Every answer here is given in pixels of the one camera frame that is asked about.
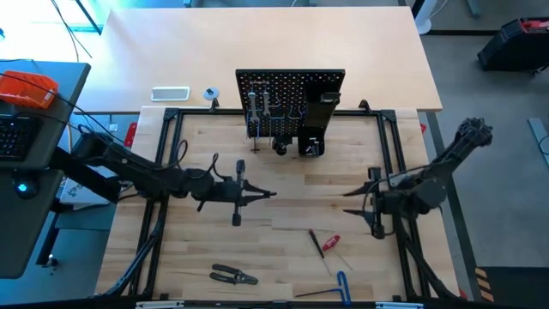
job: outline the red screwdriver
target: red screwdriver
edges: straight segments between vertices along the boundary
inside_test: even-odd
[[[328,251],[330,249],[332,249],[333,247],[335,247],[335,245],[337,244],[338,241],[340,241],[340,238],[341,236],[339,234],[336,234],[332,237],[330,237],[330,239],[328,239],[326,241],[326,243],[324,243],[323,245],[323,251]],[[350,269],[350,270],[353,270],[353,267],[351,267],[351,265],[349,265],[349,263],[347,263],[347,261],[345,260],[345,258],[343,258],[338,251],[336,251],[334,249],[334,252],[335,254],[337,254],[337,256],[341,259],[341,261],[343,261],[343,263],[345,263],[345,265]]]

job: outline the red handle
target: red handle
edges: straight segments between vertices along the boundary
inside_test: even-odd
[[[340,241],[341,236],[336,234],[332,236],[326,243],[323,245],[323,251],[328,251],[335,247],[335,244],[337,244],[338,241]]]

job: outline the screwdriver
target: screwdriver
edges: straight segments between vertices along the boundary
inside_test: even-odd
[[[333,247],[335,247],[335,245],[337,244],[338,241],[340,241],[340,238],[341,236],[336,234],[332,237],[330,237],[330,239],[328,239],[324,245],[323,245],[323,251],[328,251],[330,249],[332,249]],[[345,263],[345,265],[350,269],[350,270],[353,270],[353,267],[351,267],[351,265],[349,265],[349,263],[347,263],[347,261],[345,260],[345,258],[343,258],[340,253],[334,249],[334,252],[335,254],[337,254],[337,256],[341,259],[341,261],[343,261],[343,263]]]
[[[329,268],[328,268],[328,265],[326,264],[326,261],[324,261],[323,249],[318,244],[317,236],[315,235],[315,232],[312,230],[312,228],[309,228],[309,235],[311,236],[312,242],[315,243],[315,247],[317,248],[318,254],[320,254],[320,258],[322,259],[322,261],[324,263],[324,267],[326,267],[326,270],[328,271],[329,275],[333,276],[332,272],[329,271]]]

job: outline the gray floor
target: gray floor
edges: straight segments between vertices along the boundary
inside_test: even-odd
[[[517,3],[524,5],[517,9]],[[545,3],[541,0],[497,3],[480,0],[483,15],[479,20],[470,20],[465,0],[449,0],[448,7],[433,18],[433,23],[440,29],[499,28],[502,23],[518,17],[513,14],[539,15],[546,9]],[[522,73],[480,70],[476,53],[489,39],[422,38],[444,106],[438,120],[446,143],[453,139],[457,125],[464,118],[484,117],[494,127],[492,145],[476,150],[455,172],[455,184],[478,265],[549,266],[545,228],[549,221],[546,207],[549,167],[527,123],[528,118],[537,117],[549,127],[549,88],[546,86],[549,75],[544,73],[532,78]],[[427,124],[425,117],[421,117],[422,123]],[[116,134],[124,137],[129,123],[137,117],[114,116],[110,120],[108,116],[100,116],[98,119],[103,125],[119,124]],[[75,118],[75,122],[82,121],[81,117]],[[66,145],[65,138],[61,145]],[[428,131],[425,145],[430,157],[434,158]],[[443,209],[458,282],[467,292],[469,288],[453,221],[447,205]],[[35,252],[20,280],[0,280],[3,291],[0,304],[89,296],[94,291],[113,210],[113,207],[96,209],[90,212],[91,215],[80,213],[63,218],[59,224],[67,229],[62,231],[54,248],[62,265],[54,272],[41,269],[33,265]]]

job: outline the orange device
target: orange device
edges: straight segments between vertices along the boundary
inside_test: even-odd
[[[48,76],[13,70],[3,73],[0,76],[0,100],[46,109],[57,95],[59,84]]]

